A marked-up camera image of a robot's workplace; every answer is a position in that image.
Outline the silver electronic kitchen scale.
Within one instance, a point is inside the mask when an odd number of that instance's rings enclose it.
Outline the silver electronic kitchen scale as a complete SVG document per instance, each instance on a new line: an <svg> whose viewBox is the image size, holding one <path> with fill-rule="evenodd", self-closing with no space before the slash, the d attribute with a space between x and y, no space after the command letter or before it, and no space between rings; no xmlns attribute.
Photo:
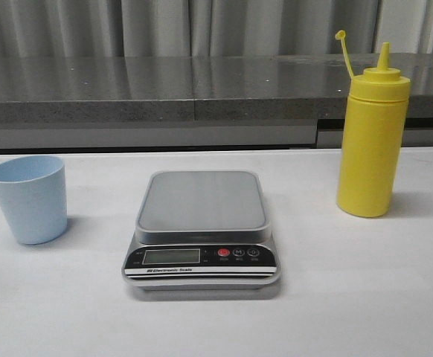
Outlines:
<svg viewBox="0 0 433 357"><path fill-rule="evenodd" d="M149 180L121 269L144 290L261 289L280 278L258 176L161 171Z"/></svg>

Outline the grey stone counter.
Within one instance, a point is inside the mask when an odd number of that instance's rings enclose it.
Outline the grey stone counter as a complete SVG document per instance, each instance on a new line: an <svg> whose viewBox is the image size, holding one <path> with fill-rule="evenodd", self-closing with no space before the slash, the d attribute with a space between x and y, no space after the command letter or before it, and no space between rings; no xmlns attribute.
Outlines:
<svg viewBox="0 0 433 357"><path fill-rule="evenodd" d="M0 152L336 148L338 54L0 57Z"/></svg>

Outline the grey curtain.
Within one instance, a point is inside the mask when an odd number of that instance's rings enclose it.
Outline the grey curtain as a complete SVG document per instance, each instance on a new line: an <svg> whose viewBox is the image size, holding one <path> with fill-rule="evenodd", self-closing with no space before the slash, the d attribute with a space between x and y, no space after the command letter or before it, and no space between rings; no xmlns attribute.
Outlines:
<svg viewBox="0 0 433 357"><path fill-rule="evenodd" d="M0 1L0 57L433 53L433 1Z"/></svg>

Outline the yellow squeeze bottle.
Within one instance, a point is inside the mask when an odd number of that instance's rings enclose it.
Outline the yellow squeeze bottle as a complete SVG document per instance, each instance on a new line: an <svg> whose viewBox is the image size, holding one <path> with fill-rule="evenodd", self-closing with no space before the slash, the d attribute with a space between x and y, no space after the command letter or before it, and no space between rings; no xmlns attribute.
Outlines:
<svg viewBox="0 0 433 357"><path fill-rule="evenodd" d="M391 203L411 81L389 65L389 43L382 44L376 66L356 75L345 31L335 38L350 75L336 203L354 216L379 217Z"/></svg>

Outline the light blue plastic cup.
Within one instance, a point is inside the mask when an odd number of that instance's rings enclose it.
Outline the light blue plastic cup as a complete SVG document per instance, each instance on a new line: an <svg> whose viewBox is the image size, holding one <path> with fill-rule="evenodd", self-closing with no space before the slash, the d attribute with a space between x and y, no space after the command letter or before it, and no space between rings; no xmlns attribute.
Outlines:
<svg viewBox="0 0 433 357"><path fill-rule="evenodd" d="M64 161L34 155L0 164L0 207L18 243L38 245L68 226Z"/></svg>

